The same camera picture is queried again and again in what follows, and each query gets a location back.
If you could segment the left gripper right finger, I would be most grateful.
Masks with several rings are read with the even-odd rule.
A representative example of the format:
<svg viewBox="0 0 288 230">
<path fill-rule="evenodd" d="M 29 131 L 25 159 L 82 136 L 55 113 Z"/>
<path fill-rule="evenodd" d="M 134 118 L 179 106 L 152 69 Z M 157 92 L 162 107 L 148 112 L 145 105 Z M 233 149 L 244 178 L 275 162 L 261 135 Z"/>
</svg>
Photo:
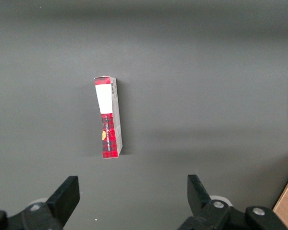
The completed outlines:
<svg viewBox="0 0 288 230">
<path fill-rule="evenodd" d="M 187 177 L 187 198 L 192 211 L 179 230 L 286 230 L 282 220 L 261 206 L 240 212 L 220 199 L 211 199 L 197 175 Z"/>
</svg>

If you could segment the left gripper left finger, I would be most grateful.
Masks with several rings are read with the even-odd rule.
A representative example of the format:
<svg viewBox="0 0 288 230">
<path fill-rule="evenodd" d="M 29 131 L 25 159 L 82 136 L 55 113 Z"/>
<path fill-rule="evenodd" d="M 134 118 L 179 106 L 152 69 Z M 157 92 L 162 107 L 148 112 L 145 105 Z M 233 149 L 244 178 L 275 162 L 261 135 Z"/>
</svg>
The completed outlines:
<svg viewBox="0 0 288 230">
<path fill-rule="evenodd" d="M 45 201 L 8 217 L 0 210 L 0 230 L 62 230 L 80 201 L 78 176 L 69 176 Z"/>
</svg>

